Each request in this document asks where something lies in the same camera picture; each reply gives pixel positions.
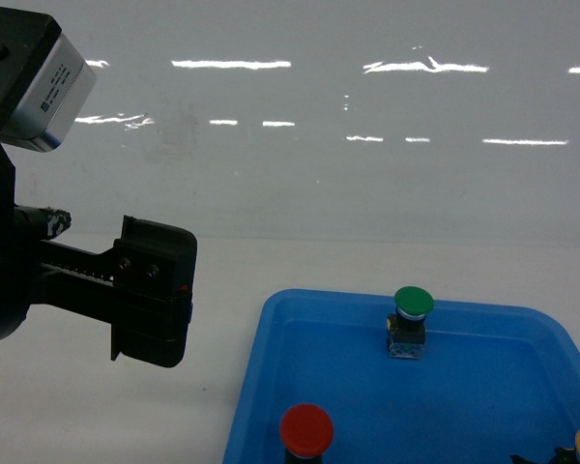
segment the white surface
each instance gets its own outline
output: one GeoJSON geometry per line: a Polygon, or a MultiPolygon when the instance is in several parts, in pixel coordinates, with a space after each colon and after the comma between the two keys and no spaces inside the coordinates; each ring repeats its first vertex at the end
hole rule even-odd
{"type": "Polygon", "coordinates": [[[200,238],[177,368],[112,363],[106,325],[46,306],[0,342],[0,463],[219,463],[289,287],[525,305],[580,348],[580,2],[0,5],[54,15],[98,75],[61,148],[9,148],[17,202],[200,238]]]}
{"type": "MultiPolygon", "coordinates": [[[[101,251],[111,239],[68,243],[101,251]]],[[[539,309],[580,349],[580,248],[201,239],[176,368],[111,362],[106,325],[49,306],[0,341],[0,464],[219,463],[268,297],[409,284],[439,300],[539,309]]]]}
{"type": "Polygon", "coordinates": [[[54,15],[96,65],[63,147],[10,151],[17,201],[76,231],[127,213],[197,236],[580,245],[580,1],[0,4],[54,15]]]}

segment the white table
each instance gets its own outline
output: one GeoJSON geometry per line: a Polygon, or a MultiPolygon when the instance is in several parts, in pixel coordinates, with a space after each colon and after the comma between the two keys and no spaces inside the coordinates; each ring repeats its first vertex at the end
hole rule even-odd
{"type": "MultiPolygon", "coordinates": [[[[102,251],[113,237],[69,235],[102,251]]],[[[286,288],[523,305],[580,349],[580,248],[200,239],[185,359],[109,360],[109,327],[35,306],[0,341],[0,463],[219,463],[263,303],[286,288]]]]}

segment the plastic tray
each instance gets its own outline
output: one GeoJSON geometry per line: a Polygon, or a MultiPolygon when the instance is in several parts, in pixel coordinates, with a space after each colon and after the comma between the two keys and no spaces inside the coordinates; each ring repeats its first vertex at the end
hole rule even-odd
{"type": "Polygon", "coordinates": [[[436,302],[421,360],[387,350],[392,297],[287,290],[265,304],[224,464],[283,463],[279,422],[323,407],[325,463],[547,462],[580,428],[580,354],[532,309],[436,302]]]}

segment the red button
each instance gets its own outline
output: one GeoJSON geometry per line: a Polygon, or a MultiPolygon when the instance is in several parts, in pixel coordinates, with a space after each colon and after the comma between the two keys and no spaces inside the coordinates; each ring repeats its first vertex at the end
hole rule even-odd
{"type": "Polygon", "coordinates": [[[314,404],[298,404],[281,419],[281,441],[295,456],[310,458],[323,454],[333,440],[333,422],[314,404]]]}

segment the white wall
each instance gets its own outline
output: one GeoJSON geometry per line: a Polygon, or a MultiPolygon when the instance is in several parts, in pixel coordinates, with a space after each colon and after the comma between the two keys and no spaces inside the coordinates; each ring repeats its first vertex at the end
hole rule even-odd
{"type": "Polygon", "coordinates": [[[9,149],[17,201],[69,209],[77,232],[129,214],[204,236],[580,245],[580,1],[0,5],[54,15],[108,63],[82,118],[133,118],[9,149]],[[364,72],[377,62],[430,72],[364,72]]]}

